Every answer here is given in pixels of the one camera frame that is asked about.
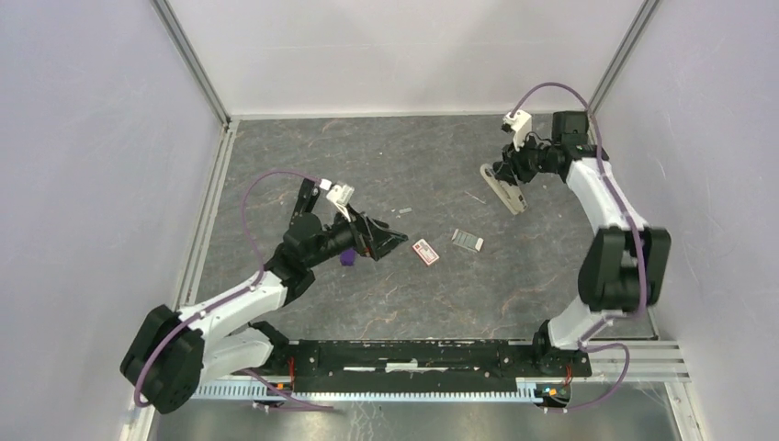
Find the staple tray box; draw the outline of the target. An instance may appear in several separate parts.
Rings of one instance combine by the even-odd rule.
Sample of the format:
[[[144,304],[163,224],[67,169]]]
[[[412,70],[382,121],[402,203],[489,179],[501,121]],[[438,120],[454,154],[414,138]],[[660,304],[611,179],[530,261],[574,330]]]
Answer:
[[[481,237],[461,229],[455,229],[451,241],[454,245],[474,253],[480,252],[484,244]]]

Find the black stapler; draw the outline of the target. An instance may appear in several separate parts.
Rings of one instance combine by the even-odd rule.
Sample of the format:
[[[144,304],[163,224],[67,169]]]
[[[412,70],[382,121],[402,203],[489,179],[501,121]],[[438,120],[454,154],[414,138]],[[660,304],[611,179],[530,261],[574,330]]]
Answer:
[[[304,178],[299,187],[291,219],[294,220],[302,214],[311,213],[316,206],[320,194],[320,185],[314,180]]]

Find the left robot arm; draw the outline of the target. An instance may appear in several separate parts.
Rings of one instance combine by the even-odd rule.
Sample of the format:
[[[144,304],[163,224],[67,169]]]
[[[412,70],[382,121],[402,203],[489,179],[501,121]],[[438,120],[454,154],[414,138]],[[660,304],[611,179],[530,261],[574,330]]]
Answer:
[[[288,349],[249,322],[298,299],[315,266],[348,250],[378,261],[407,240],[353,209],[330,225],[311,212],[293,216],[272,257],[244,282],[179,311],[159,305],[147,313],[119,367],[135,405],[171,413],[213,379],[247,368],[281,372]]]

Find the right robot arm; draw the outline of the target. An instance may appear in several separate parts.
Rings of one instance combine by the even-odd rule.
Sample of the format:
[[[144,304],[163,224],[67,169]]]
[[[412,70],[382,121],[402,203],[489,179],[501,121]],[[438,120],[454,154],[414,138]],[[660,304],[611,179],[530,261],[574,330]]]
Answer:
[[[522,184],[542,174],[558,176],[593,230],[578,274],[577,298],[541,326],[536,336],[543,342],[530,351],[533,368],[543,375],[567,364],[566,350],[585,348],[604,327],[639,317],[657,303],[672,244],[666,229],[650,226],[627,202],[607,153],[590,141],[589,128],[584,111],[556,112],[550,137],[542,138],[533,131],[529,113],[508,113],[502,129],[512,140],[502,148],[500,161],[480,169],[513,215],[528,207]]]

